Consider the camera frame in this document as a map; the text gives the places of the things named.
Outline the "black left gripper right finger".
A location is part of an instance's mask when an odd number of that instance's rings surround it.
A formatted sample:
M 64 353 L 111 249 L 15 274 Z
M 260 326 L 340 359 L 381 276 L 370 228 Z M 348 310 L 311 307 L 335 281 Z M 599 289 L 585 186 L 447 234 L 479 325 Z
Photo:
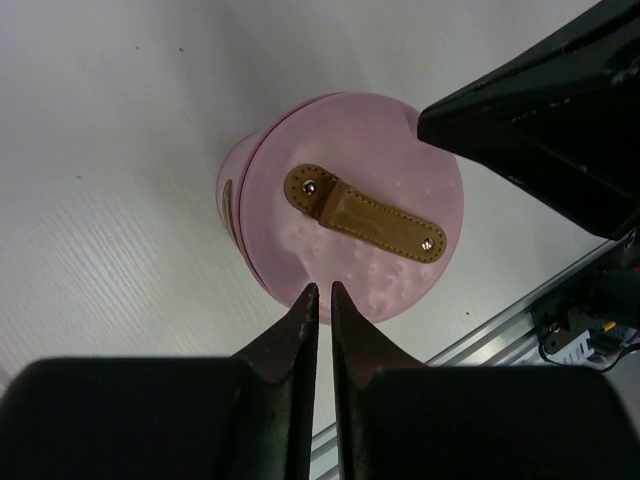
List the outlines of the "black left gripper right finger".
M 635 479 L 639 438 L 584 367 L 429 367 L 334 283 L 331 332 L 344 479 Z

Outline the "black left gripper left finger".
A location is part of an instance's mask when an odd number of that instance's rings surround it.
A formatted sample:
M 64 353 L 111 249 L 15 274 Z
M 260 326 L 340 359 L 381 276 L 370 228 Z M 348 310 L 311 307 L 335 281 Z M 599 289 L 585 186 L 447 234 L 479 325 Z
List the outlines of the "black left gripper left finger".
M 5 479 L 305 479 L 319 292 L 229 357 L 36 361 L 1 401 Z

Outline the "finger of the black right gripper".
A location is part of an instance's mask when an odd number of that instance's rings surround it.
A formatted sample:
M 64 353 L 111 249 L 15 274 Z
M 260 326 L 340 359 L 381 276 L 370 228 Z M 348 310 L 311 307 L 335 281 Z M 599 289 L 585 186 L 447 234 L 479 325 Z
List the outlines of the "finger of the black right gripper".
M 638 3 L 597 3 L 426 108 L 417 135 L 589 233 L 623 238 L 639 224 Z

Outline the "pink round lid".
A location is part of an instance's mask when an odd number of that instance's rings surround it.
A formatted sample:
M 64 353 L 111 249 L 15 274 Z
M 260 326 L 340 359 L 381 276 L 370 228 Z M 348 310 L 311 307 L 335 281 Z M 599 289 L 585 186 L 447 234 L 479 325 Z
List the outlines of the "pink round lid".
M 455 157 L 417 136 L 418 112 L 391 97 L 336 93 L 260 135 L 239 192 L 242 255 L 275 300 L 308 284 L 330 309 L 341 282 L 381 322 L 436 284 L 464 217 Z

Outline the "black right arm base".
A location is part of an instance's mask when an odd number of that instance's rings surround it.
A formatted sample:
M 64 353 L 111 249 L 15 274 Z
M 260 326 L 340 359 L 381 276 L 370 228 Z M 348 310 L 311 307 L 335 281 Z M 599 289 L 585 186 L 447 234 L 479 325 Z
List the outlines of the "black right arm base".
M 552 365 L 607 372 L 639 351 L 639 231 L 532 306 L 538 354 Z

